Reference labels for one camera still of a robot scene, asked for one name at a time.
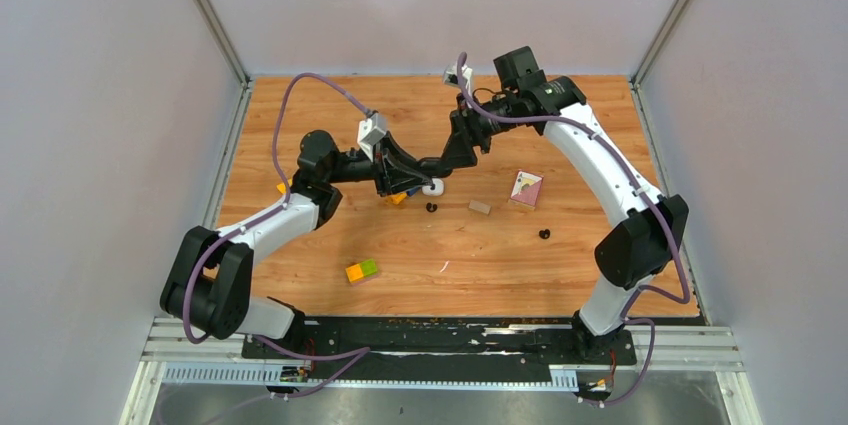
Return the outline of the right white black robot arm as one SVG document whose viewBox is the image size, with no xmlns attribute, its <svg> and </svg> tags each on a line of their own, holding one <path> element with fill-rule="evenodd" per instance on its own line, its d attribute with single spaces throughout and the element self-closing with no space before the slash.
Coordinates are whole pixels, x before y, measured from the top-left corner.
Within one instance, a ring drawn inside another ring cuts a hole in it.
<svg viewBox="0 0 848 425">
<path fill-rule="evenodd" d="M 689 215 L 685 199 L 665 195 L 640 174 L 604 131 L 582 90 L 569 77 L 547 77 L 530 47 L 495 59 L 501 89 L 485 103 L 474 97 L 466 60 L 461 53 L 442 76 L 460 93 L 441 170 L 472 166 L 475 153 L 488 152 L 494 136 L 532 127 L 568 159 L 612 227 L 594 251 L 600 276 L 576 314 L 581 327 L 570 337 L 575 356 L 592 363 L 607 354 L 610 335 L 624 325 L 641 293 L 658 290 L 651 282 L 668 263 L 681 283 L 674 300 L 688 303 L 691 290 L 680 259 Z"/>
</svg>

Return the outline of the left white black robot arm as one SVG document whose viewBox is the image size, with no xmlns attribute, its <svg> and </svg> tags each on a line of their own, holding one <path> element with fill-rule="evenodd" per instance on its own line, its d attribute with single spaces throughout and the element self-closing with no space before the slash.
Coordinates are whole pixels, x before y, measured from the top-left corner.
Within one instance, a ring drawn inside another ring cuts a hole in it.
<svg viewBox="0 0 848 425">
<path fill-rule="evenodd" d="M 160 307 L 182 320 L 191 342 L 260 335 L 279 356 L 298 356 L 307 335 L 295 324 L 298 312 L 252 294 L 255 266 L 326 224 L 341 203 L 340 183 L 371 180 L 379 194 L 389 195 L 450 173 L 439 158 L 409 156 L 390 135 L 380 138 L 371 153 L 343 152 L 324 130 L 303 137 L 297 164 L 289 192 L 274 204 L 220 230 L 196 226 L 184 235 Z"/>
</svg>

